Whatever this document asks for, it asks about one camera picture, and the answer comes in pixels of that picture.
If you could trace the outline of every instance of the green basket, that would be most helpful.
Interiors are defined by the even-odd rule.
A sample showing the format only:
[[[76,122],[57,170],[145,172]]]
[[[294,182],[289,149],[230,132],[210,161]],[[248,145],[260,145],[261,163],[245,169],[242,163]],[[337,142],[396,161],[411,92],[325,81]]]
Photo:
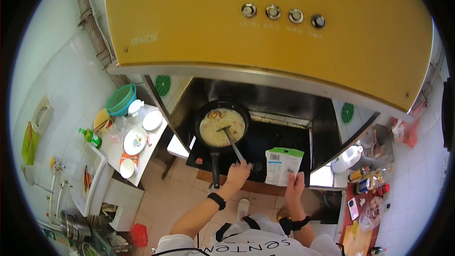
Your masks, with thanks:
[[[134,94],[131,84],[120,87],[106,103],[106,110],[111,113],[117,113],[122,110],[131,100]]]
[[[24,141],[22,142],[22,159],[26,165],[33,165],[35,162],[35,152],[39,140],[38,134],[34,130],[31,130],[31,141],[29,143],[28,128],[26,128],[26,134],[24,135]]]

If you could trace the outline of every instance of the person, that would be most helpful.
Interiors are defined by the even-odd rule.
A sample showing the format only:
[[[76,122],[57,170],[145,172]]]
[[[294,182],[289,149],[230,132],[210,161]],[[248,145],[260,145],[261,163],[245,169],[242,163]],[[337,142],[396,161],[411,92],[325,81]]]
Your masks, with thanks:
[[[170,251],[167,255],[304,255],[304,256],[340,256],[342,252],[329,235],[316,237],[309,224],[294,229],[294,239],[288,238],[280,224],[272,222],[265,215],[250,215],[234,225],[223,225],[211,238],[209,247],[202,252],[195,250],[193,239],[197,233],[223,208],[229,200],[242,188],[247,180],[252,164],[245,160],[232,164],[224,185],[216,191],[213,198],[209,197],[184,214],[172,226],[170,235],[163,236],[156,249],[156,254],[173,249],[193,248],[193,250]],[[303,221],[307,216],[300,202],[304,190],[304,174],[299,172],[295,177],[292,172],[288,176],[285,199],[292,221]]]

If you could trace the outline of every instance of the hand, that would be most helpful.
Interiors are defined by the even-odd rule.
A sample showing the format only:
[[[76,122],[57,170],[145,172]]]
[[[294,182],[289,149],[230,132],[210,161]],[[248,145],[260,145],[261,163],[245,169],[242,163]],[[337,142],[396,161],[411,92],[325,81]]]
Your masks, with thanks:
[[[305,176],[303,172],[297,173],[294,178],[294,173],[289,172],[287,176],[287,189],[284,197],[286,199],[287,207],[301,206],[300,197],[305,189]]]
[[[240,163],[232,163],[227,174],[227,180],[224,183],[224,186],[230,185],[235,190],[240,190],[245,184],[248,176],[250,175],[251,168],[253,167],[252,163],[247,165],[247,161],[244,159]]]

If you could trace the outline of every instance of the phone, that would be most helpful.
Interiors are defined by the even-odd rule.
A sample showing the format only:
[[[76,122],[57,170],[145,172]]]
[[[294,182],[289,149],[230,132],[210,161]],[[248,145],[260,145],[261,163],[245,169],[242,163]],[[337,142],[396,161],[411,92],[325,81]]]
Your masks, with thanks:
[[[348,202],[349,212],[351,213],[351,219],[355,220],[359,216],[359,209],[357,208],[357,203],[355,198],[352,198]]]

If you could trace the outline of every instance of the range hood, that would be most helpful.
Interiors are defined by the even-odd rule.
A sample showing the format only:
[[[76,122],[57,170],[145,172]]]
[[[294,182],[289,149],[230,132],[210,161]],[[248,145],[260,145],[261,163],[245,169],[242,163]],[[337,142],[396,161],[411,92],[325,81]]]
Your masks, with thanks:
[[[432,18],[421,0],[105,2],[119,63],[111,74],[254,83],[410,120],[431,54]]]

